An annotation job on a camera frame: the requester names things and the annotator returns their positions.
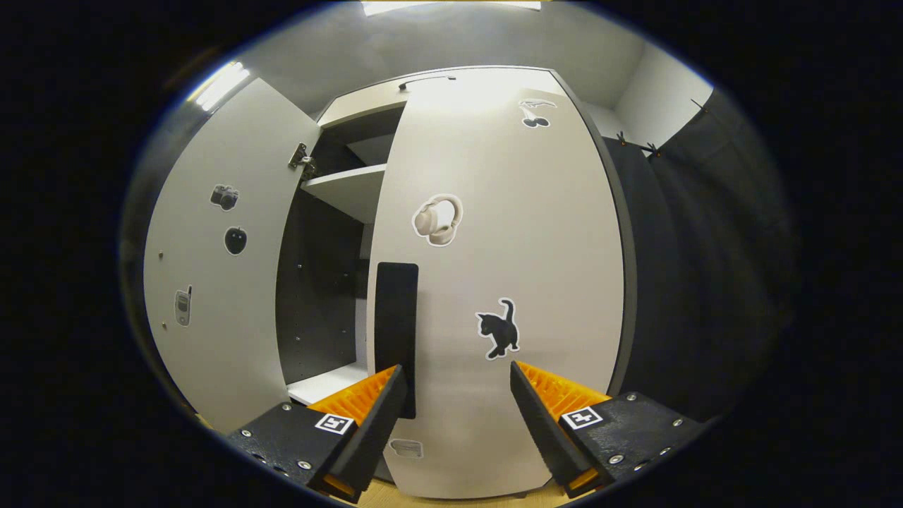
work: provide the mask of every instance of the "black cat sticker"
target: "black cat sticker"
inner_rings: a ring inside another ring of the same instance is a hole
[[[492,313],[477,314],[477,333],[480,337],[488,337],[492,339],[495,347],[486,353],[486,359],[493,361],[496,358],[504,358],[507,351],[519,351],[518,343],[519,334],[517,333],[517,325],[514,323],[514,302],[511,298],[500,298],[498,302],[507,307],[504,316]]]

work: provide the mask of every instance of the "wooden floor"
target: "wooden floor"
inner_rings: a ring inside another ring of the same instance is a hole
[[[545,487],[534,490],[524,499],[506,495],[489,499],[475,500],[443,500],[424,499],[412,497],[398,492],[398,489],[387,482],[377,480],[370,482],[370,487],[360,495],[357,506],[360,508],[392,508],[392,507],[420,507],[420,506],[485,506],[487,508],[552,508],[567,504],[568,499],[564,489],[554,482],[549,482]]]

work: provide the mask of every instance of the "ceiling light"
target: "ceiling light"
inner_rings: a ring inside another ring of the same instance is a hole
[[[189,96],[189,100],[192,100],[200,92],[200,95],[194,102],[204,111],[210,111],[217,102],[249,75],[250,72],[244,68],[240,61],[233,61],[223,66],[219,71],[214,72],[212,76],[194,90]]]
[[[394,11],[396,9],[401,9],[402,7],[413,7],[415,5],[450,2],[365,2],[361,0],[360,3],[364,5],[364,14],[371,16],[373,14],[380,14],[388,11]],[[503,4],[510,5],[512,7],[524,7],[526,9],[533,9],[534,11],[538,11],[540,9],[541,3],[542,2],[487,2],[487,4]]]

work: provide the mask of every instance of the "camera sticker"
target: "camera sticker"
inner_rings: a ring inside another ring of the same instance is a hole
[[[533,111],[530,111],[530,109],[536,109],[540,106],[558,108],[558,106],[556,106],[555,103],[551,100],[544,99],[524,99],[518,102],[517,105],[520,107],[521,112],[524,113],[524,117],[521,119],[521,121],[525,126],[530,128],[549,127],[549,125],[551,125],[548,118],[539,117],[534,114]]]
[[[217,183],[213,187],[210,204],[218,206],[224,212],[228,212],[235,208],[236,203],[238,203],[238,189],[224,183]]]

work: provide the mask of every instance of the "apple sticker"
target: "apple sticker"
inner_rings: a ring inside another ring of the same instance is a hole
[[[238,226],[233,226],[226,231],[225,242],[228,253],[237,256],[247,245],[247,233]]]

